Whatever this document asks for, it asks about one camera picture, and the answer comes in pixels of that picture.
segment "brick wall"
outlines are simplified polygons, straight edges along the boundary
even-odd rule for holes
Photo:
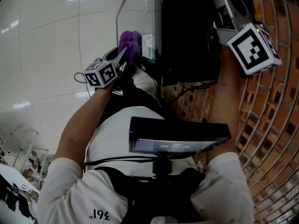
[[[255,19],[265,24],[283,61],[275,70],[242,80],[240,89],[235,145],[259,224],[287,223],[299,210],[298,4],[254,0]],[[186,93],[170,112],[180,120],[205,122],[215,89]],[[162,97],[168,102],[181,91],[179,84],[164,87]]]

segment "forearm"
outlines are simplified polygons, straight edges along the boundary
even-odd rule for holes
[[[221,55],[221,69],[218,77],[216,93],[207,121],[209,123],[227,124],[231,133],[231,140],[207,152],[207,163],[214,157],[235,151],[235,140],[238,131],[240,65],[229,48],[223,47]]]
[[[97,128],[112,91],[113,85],[98,89],[71,117],[62,132],[56,158],[69,158],[83,167],[86,147]]]

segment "white t-shirt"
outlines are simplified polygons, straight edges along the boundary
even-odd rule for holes
[[[146,107],[121,110],[96,130],[86,153],[87,161],[136,155],[128,152],[132,116],[162,119]],[[125,175],[153,176],[151,162],[112,161],[99,166],[116,168]],[[194,167],[192,158],[173,160],[171,175],[178,175]],[[107,173],[94,168],[91,167],[82,175],[76,162],[66,158],[54,160],[49,166],[38,200],[38,223],[121,223],[127,213],[128,202],[114,191]],[[205,180],[191,196],[195,209],[208,221],[203,223],[252,224],[253,202],[238,155],[219,155],[208,164],[207,170]],[[168,220],[166,217],[156,217],[151,224],[169,223]]]

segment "sleeve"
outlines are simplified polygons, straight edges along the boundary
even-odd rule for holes
[[[51,218],[66,204],[67,192],[82,178],[82,170],[71,159],[55,159],[48,168],[48,175],[42,187],[37,203],[37,220],[39,223],[52,223]]]
[[[207,170],[192,197],[200,215],[216,223],[252,224],[254,205],[238,155],[221,154],[210,161]]]

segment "purple object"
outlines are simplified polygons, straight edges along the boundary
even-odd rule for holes
[[[141,55],[142,53],[142,36],[137,31],[124,31],[121,34],[118,45],[118,53],[125,47],[128,48],[128,65],[133,64],[134,54]]]

